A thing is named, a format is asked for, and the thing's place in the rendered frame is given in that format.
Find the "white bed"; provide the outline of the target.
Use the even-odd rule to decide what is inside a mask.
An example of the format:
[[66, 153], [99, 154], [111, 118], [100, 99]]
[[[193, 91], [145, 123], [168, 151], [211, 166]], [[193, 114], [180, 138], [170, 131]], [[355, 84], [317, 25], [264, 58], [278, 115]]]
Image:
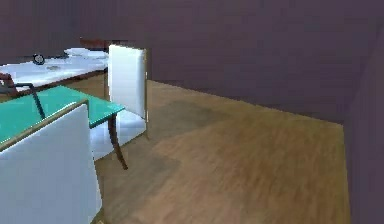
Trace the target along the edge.
[[[80, 39], [81, 47], [94, 51], [104, 51], [109, 54], [109, 46], [112, 44], [124, 45], [119, 40]], [[63, 54], [56, 57], [45, 57], [43, 65], [36, 65], [32, 60], [22, 63], [0, 65], [1, 73], [11, 75], [15, 83], [32, 83], [36, 91], [53, 88], [59, 85], [71, 85], [72, 83], [85, 83], [94, 76], [101, 75], [103, 90], [108, 89], [108, 61], [106, 59], [91, 59], [79, 56]], [[28, 87], [18, 87], [20, 94], [28, 94]]]

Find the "white chair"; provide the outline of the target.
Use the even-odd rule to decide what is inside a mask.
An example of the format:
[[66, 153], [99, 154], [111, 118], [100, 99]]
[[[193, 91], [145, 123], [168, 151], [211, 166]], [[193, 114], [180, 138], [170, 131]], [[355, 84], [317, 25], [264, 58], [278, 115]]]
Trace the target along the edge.
[[86, 99], [0, 143], [0, 224], [97, 224], [101, 216]]
[[124, 109], [116, 115], [120, 146], [147, 131], [146, 50], [124, 45], [109, 46], [108, 93], [112, 103]]

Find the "white pillow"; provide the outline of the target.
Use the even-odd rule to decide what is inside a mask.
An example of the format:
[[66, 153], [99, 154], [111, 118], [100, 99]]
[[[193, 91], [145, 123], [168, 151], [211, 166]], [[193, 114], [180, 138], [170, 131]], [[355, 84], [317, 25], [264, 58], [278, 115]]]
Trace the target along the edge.
[[91, 59], [106, 59], [109, 54], [104, 51], [94, 51], [87, 48], [69, 48], [65, 49], [64, 52], [70, 56], [79, 56]]

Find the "green top table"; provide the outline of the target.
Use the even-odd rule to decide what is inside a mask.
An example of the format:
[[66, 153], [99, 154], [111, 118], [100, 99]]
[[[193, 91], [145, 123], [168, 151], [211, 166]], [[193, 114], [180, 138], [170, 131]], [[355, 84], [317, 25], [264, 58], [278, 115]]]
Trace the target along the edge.
[[[89, 128], [93, 129], [104, 122], [107, 123], [113, 150], [122, 168], [128, 168], [118, 143], [116, 126], [117, 114], [125, 109], [124, 106], [64, 86], [39, 91], [37, 97], [46, 117], [72, 103], [86, 100]], [[0, 143], [42, 121], [40, 108], [36, 105], [33, 95], [21, 96], [0, 103]]]

